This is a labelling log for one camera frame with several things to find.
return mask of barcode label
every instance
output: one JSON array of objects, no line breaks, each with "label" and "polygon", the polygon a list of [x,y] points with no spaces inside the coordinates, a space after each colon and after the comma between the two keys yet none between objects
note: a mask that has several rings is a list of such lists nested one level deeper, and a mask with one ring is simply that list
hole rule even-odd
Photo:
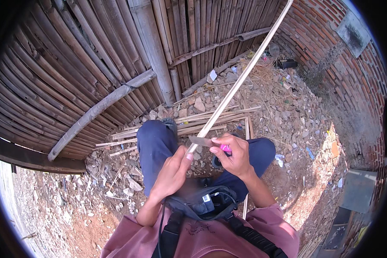
[{"label": "barcode label", "polygon": [[209,197],[209,194],[203,196],[202,199],[203,199],[204,202],[207,202],[207,201],[211,200],[211,198]]}]

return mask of backpack strap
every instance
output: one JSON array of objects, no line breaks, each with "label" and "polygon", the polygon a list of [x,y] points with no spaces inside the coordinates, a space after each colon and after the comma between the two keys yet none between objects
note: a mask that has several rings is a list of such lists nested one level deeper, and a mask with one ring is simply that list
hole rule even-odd
[{"label": "backpack strap", "polygon": [[152,258],[173,258],[179,241],[180,228],[183,222],[183,213],[172,210],[167,225],[160,234],[160,241],[156,244]]},{"label": "backpack strap", "polygon": [[225,217],[234,233],[266,253],[269,258],[288,258],[288,256],[274,243],[261,235],[258,231],[245,226],[233,213]]}]

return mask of person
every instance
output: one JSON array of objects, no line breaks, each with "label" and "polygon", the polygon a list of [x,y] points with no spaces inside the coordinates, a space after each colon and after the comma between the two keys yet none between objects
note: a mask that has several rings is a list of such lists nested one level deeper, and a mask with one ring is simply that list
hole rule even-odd
[{"label": "person", "polygon": [[[148,197],[137,215],[125,215],[112,237],[101,251],[102,258],[152,257],[158,243],[162,217],[162,200],[174,194],[186,180],[186,172],[193,161],[192,153],[185,155],[186,146],[178,147],[176,124],[159,120],[146,121],[137,132],[139,161]],[[228,157],[218,147],[209,150],[222,163],[224,172],[212,185],[225,185],[237,193],[239,202],[246,195],[256,206],[247,213],[245,226],[258,231],[281,248],[288,258],[297,257],[299,236],[283,220],[282,210],[267,186],[260,180],[275,156],[275,146],[267,138],[243,140],[228,133],[212,138],[232,149]],[[171,210],[165,208],[163,227]],[[174,257],[233,258],[268,257],[267,254],[235,235],[224,220],[195,221],[185,217]]]}]

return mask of hand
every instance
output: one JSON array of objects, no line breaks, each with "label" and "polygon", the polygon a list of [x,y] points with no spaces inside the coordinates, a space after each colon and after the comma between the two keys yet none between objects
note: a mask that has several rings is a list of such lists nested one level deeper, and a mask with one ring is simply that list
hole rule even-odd
[{"label": "hand", "polygon": [[224,133],[222,137],[213,137],[212,142],[226,144],[232,150],[232,156],[227,157],[219,147],[211,147],[209,150],[221,161],[222,166],[231,174],[236,175],[241,180],[247,176],[255,174],[254,168],[249,163],[248,142],[235,137],[229,133]]},{"label": "hand", "polygon": [[186,171],[191,167],[194,158],[192,153],[185,156],[187,149],[185,146],[179,146],[175,154],[166,159],[149,197],[153,197],[160,202],[182,187],[186,179]]}]

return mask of knee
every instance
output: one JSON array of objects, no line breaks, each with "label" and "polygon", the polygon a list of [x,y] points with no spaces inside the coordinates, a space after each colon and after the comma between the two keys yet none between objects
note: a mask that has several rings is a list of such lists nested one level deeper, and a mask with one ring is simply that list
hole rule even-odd
[{"label": "knee", "polygon": [[252,151],[256,153],[264,153],[266,157],[274,159],[275,157],[275,145],[274,143],[268,139],[268,138],[258,138],[255,142],[252,144]]},{"label": "knee", "polygon": [[159,120],[148,120],[139,128],[136,133],[136,137],[151,137],[161,133],[162,130],[165,130],[166,126]]}]

